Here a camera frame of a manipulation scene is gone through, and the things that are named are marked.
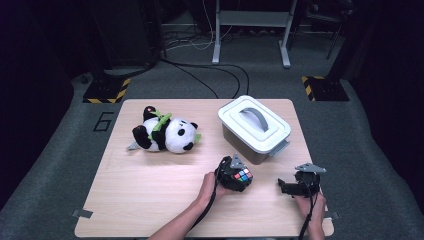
wooden table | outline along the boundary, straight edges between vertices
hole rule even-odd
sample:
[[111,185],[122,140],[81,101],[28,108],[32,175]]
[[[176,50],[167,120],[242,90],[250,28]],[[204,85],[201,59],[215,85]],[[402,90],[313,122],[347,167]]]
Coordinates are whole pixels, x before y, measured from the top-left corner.
[[[282,194],[281,178],[294,183],[295,167],[312,163],[293,103],[257,99],[291,126],[290,145],[261,165],[239,156],[253,174],[252,184],[215,202],[188,237],[298,236],[304,218],[294,199]],[[148,237],[195,199],[205,173],[237,152],[223,137],[218,110],[231,99],[126,100],[117,118],[84,209],[91,218],[78,220],[78,237]],[[184,154],[128,151],[132,129],[142,123],[144,107],[171,112],[199,125],[200,142]],[[323,223],[327,236],[332,221]]]

person's hand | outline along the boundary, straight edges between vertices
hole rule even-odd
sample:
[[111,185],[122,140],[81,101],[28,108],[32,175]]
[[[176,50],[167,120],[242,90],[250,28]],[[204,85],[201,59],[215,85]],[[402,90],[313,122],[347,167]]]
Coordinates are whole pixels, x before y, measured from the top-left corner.
[[[215,187],[215,174],[213,172],[209,172],[205,174],[203,178],[202,187],[200,188],[199,195],[196,200],[203,204],[207,205],[211,199],[213,189]],[[216,196],[215,201],[221,199],[224,195],[230,193],[232,190],[224,188],[221,184],[218,184],[216,188]]]
[[[300,213],[306,219],[306,216],[311,210],[311,200],[310,198],[305,198],[302,196],[294,196],[296,199],[297,206],[299,207]],[[322,221],[325,215],[325,204],[326,199],[318,192],[316,195],[312,196],[312,200],[315,201],[315,206],[312,211],[312,218],[308,224],[308,234],[309,239],[324,239],[324,230],[322,229]]]

black equipment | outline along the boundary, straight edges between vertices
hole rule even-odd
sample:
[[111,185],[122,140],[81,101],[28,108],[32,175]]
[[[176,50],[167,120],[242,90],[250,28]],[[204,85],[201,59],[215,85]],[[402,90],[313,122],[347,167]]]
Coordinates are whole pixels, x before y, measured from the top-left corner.
[[281,187],[281,192],[303,197],[312,197],[318,193],[320,190],[320,175],[318,172],[325,173],[325,168],[307,163],[296,167],[296,169],[299,170],[294,175],[297,183],[286,183],[278,179],[278,185]]
[[233,158],[224,157],[215,170],[215,176],[225,188],[243,192],[252,183],[253,175],[243,164],[237,153]]
[[149,68],[164,50],[157,0],[88,0],[109,66]]

metal stand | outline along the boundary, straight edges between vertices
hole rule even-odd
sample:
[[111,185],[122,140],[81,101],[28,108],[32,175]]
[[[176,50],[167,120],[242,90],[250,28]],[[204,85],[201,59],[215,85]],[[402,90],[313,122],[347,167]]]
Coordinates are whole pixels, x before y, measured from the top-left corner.
[[221,11],[220,0],[216,0],[216,39],[212,64],[219,63],[219,55],[221,52],[221,25],[285,27],[283,40],[279,41],[279,47],[284,68],[290,68],[286,44],[290,34],[296,4],[297,0],[292,0],[290,12]]

panda face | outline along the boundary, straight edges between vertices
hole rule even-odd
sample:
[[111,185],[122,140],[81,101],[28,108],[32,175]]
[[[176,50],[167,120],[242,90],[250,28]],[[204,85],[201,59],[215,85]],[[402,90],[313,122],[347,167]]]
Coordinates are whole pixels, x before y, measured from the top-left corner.
[[166,148],[174,153],[183,153],[194,146],[198,125],[182,118],[174,118],[165,132]]

